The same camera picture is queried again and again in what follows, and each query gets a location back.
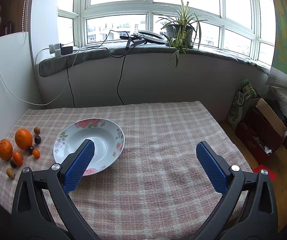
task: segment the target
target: plate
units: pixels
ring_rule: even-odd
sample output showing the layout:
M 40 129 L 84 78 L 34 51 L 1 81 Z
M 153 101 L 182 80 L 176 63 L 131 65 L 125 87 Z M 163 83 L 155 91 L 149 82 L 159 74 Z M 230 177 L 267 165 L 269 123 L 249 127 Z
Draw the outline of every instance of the plate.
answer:
M 57 137 L 53 150 L 55 162 L 61 164 L 85 139 L 94 142 L 95 154 L 83 176 L 108 168 L 120 156 L 125 144 L 124 133 L 116 123 L 103 118 L 84 119 L 68 126 Z

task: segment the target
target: blue gripper pad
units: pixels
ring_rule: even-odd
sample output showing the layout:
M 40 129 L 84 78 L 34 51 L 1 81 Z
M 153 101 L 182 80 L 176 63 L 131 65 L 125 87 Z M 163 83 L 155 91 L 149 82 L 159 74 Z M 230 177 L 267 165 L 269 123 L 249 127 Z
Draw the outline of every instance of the blue gripper pad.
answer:
M 94 154 L 95 145 L 93 141 L 89 140 L 65 173 L 63 189 L 66 195 L 76 189 Z
M 225 194 L 226 191 L 228 190 L 227 185 L 228 181 L 227 168 L 229 168 L 228 164 L 221 156 L 217 155 L 206 142 L 200 142 L 197 144 L 196 154 L 201 166 L 203 167 L 212 186 L 214 187 L 214 190 L 216 192 Z M 224 161 L 223 164 L 226 164 L 224 165 L 226 172 L 220 167 L 218 162 L 215 160 L 215 158 L 218 157 L 222 158 L 222 160 Z

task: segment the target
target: red paper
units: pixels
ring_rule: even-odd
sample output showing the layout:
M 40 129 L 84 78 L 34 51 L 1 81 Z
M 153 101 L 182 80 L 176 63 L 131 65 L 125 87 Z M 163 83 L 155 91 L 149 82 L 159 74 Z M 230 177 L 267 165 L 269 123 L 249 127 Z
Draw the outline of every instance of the red paper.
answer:
M 254 168 L 252 171 L 253 171 L 253 173 L 259 173 L 260 170 L 262 170 L 262 169 L 266 170 L 268 172 L 268 175 L 269 175 L 271 181 L 274 181 L 276 179 L 277 175 L 272 170 L 268 169 L 266 166 L 264 166 L 262 164 L 259 165 L 257 168 Z

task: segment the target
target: orange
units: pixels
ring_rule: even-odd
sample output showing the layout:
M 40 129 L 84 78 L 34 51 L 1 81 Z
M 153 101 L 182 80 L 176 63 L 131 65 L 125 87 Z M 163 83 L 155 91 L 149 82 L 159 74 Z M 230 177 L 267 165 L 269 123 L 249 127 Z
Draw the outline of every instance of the orange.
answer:
M 2 160 L 9 160 L 12 157 L 12 144 L 10 141 L 3 139 L 0 141 L 0 158 Z
M 23 164 L 23 157 L 20 152 L 14 151 L 12 153 L 12 160 L 17 166 L 20 166 Z
M 27 150 L 33 144 L 33 136 L 26 129 L 19 129 L 15 134 L 15 142 L 22 150 Z
M 40 151 L 37 150 L 37 149 L 34 149 L 34 150 L 33 150 L 33 156 L 34 156 L 36 159 L 38 159 L 38 158 L 40 157 Z

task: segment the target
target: plate rim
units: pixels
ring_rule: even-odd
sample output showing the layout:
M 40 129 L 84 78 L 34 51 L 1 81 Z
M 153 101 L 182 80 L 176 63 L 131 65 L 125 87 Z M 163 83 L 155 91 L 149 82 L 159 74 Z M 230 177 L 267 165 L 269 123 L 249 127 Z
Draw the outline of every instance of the plate rim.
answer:
M 123 143 L 123 145 L 122 145 L 122 150 L 120 151 L 120 154 L 117 156 L 117 158 L 115 158 L 115 160 L 114 160 L 110 165 L 108 165 L 108 166 L 104 167 L 102 170 L 96 171 L 96 172 L 94 172 L 94 173 L 82 175 L 83 177 L 95 175 L 95 174 L 97 174 L 97 173 L 99 173 L 99 172 L 101 172 L 101 171 L 104 171 L 104 170 L 107 169 L 108 167 L 110 167 L 110 166 L 119 158 L 119 156 L 122 154 L 122 151 L 123 151 L 123 149 L 124 149 L 124 147 L 125 147 L 125 142 L 126 142 L 125 134 L 124 134 L 122 128 L 121 128 L 118 124 L 116 124 L 114 121 L 111 121 L 111 120 L 106 119 L 106 118 L 98 118 L 98 117 L 85 118 L 85 119 L 76 121 L 76 122 L 74 122 L 74 123 L 68 125 L 65 129 L 63 129 L 63 130 L 57 135 L 57 137 L 56 137 L 56 139 L 55 139 L 55 142 L 54 142 L 54 146 L 53 146 L 53 148 L 52 148 L 52 155 L 53 155 L 54 159 L 55 159 L 55 152 L 54 152 L 54 151 L 55 151 L 55 143 L 56 143 L 56 141 L 57 141 L 59 135 L 61 135 L 62 132 L 64 132 L 68 127 L 70 127 L 70 126 L 72 126 L 72 125 L 74 125 L 74 124 L 76 124 L 76 123 L 78 123 L 78 122 L 80 122 L 80 121 L 89 120 L 89 119 L 102 119 L 102 120 L 110 121 L 110 122 L 114 123 L 115 125 L 117 125 L 117 127 L 119 127 L 120 131 L 122 132 L 122 134 L 123 134 L 123 136 L 124 136 L 124 143 Z

